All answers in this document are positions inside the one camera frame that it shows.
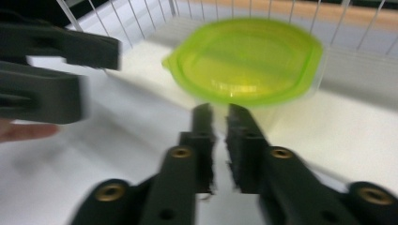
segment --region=metal wire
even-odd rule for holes
[[[148,3],[146,2],[146,0],[144,0],[144,2],[145,2],[146,10],[147,10],[147,12],[148,12],[150,21],[152,22],[152,26],[153,26],[153,28],[156,30],[156,26],[155,26],[155,23],[153,22],[152,14],[150,13]]]
[[[190,16],[192,19],[191,3],[190,3],[190,0],[187,0],[187,1],[188,1],[188,9],[190,10]]]
[[[250,6],[249,6],[249,17],[252,16],[252,6],[253,6],[253,0],[250,0]]]
[[[169,0],[169,6],[170,6],[170,10],[172,12],[172,15],[175,16],[176,15],[175,0]]]
[[[269,6],[268,6],[268,18],[271,17],[271,7],[272,7],[272,0],[269,0]]]
[[[293,0],[292,8],[290,9],[289,23],[292,22],[293,10],[295,9],[296,0]]]
[[[314,14],[314,17],[313,17],[313,22],[311,22],[311,28],[310,28],[310,33],[311,34],[313,33],[314,24],[315,24],[315,21],[316,21],[316,17],[318,16],[318,11],[319,11],[319,7],[321,6],[321,2],[322,2],[322,0],[318,0],[318,4],[316,6],[316,11],[315,11],[315,14]]]
[[[331,38],[330,46],[333,45],[334,39],[336,38],[337,33],[338,33],[339,30],[340,30],[340,27],[341,27],[341,25],[342,25],[342,23],[343,23],[343,20],[344,20],[344,17],[345,17],[346,12],[347,12],[347,10],[348,10],[348,7],[349,7],[350,2],[351,2],[351,0],[348,0],[348,1],[346,1],[346,4],[344,5],[344,11],[343,11],[343,13],[342,13],[342,16],[340,17],[339,22],[337,23],[336,30],[334,31],[333,37]]]
[[[102,19],[100,18],[100,15],[97,12],[97,9],[94,7],[93,3],[91,2],[91,0],[88,0],[88,2],[90,3],[90,6],[93,8],[94,12],[97,15],[97,18],[99,19],[100,24],[102,25],[103,30],[105,31],[106,35],[109,36],[108,30],[106,29],[105,25],[102,22]]]
[[[116,17],[117,17],[117,19],[119,20],[120,25],[122,26],[123,32],[125,33],[126,38],[127,38],[127,40],[129,41],[130,46],[132,47],[132,43],[131,43],[131,40],[130,40],[130,38],[129,38],[129,35],[127,34],[126,29],[125,29],[125,27],[124,27],[122,21],[120,20],[119,14],[117,14],[116,8],[115,8],[115,6],[114,6],[114,0],[111,0],[110,2],[111,2],[112,8],[114,9],[114,12],[115,12]]]
[[[200,6],[202,7],[202,18],[205,20],[205,10],[203,9],[203,1],[200,0]]]
[[[216,0],[216,16],[217,21],[219,20],[219,0]]]
[[[177,2],[177,0],[175,0],[175,3],[176,3],[176,13],[177,13],[178,16],[179,16],[179,7],[178,7],[178,2]]]
[[[77,22],[76,18],[73,16],[73,13],[70,11],[67,3],[63,0],[56,0],[58,5],[62,8],[64,11],[65,15],[67,15],[68,19],[72,23],[72,25],[76,28],[77,31],[83,32],[82,27],[79,25],[79,22]]]
[[[161,15],[163,16],[163,20],[166,22],[166,17],[164,16],[163,6],[161,5],[161,0],[158,0],[159,6],[161,7]]]
[[[235,1],[234,0],[231,0],[231,16],[232,16],[232,18],[234,18],[234,14],[235,14]]]
[[[377,11],[375,12],[374,17],[372,18],[372,21],[369,23],[368,27],[366,28],[365,34],[363,34],[362,38],[360,39],[360,44],[357,47],[357,51],[362,46],[363,40],[366,39],[366,36],[368,36],[369,31],[373,28],[373,26],[375,24],[375,20],[377,19],[378,13],[380,12],[381,8],[383,8],[385,2],[386,2],[386,0],[382,0],[380,5],[378,6]]]
[[[131,1],[130,1],[130,0],[128,0],[128,1],[129,1],[129,5],[130,5],[130,8],[131,8],[131,11],[132,11],[132,15],[134,16],[134,19],[135,19],[135,21],[137,22],[138,28],[140,29],[140,32],[141,32],[141,35],[143,36],[143,38],[145,38],[143,28],[141,27],[141,24],[140,24],[140,22],[138,21],[137,15],[135,14],[135,10],[134,10],[134,8],[132,7]]]

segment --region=hand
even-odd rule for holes
[[[46,138],[59,130],[57,125],[19,125],[0,118],[0,143]]]

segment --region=green plastic lid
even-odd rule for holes
[[[199,98],[255,106],[303,95],[321,56],[321,43],[296,26],[234,19],[199,28],[163,65]]]

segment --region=lime green container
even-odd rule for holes
[[[305,94],[321,57],[321,43],[304,30],[250,18],[199,28],[163,65],[205,101],[261,106]]]

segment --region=metal bolt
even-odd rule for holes
[[[96,193],[96,199],[100,202],[111,202],[120,199],[126,189],[120,184],[110,184],[101,187]]]
[[[388,205],[393,203],[393,199],[384,191],[373,187],[363,187],[358,191],[365,201],[374,204]]]
[[[172,157],[174,158],[187,158],[191,155],[191,150],[187,148],[176,148],[172,151]]]
[[[272,150],[271,154],[275,158],[291,158],[293,156],[293,154],[290,151],[282,148],[277,148]]]

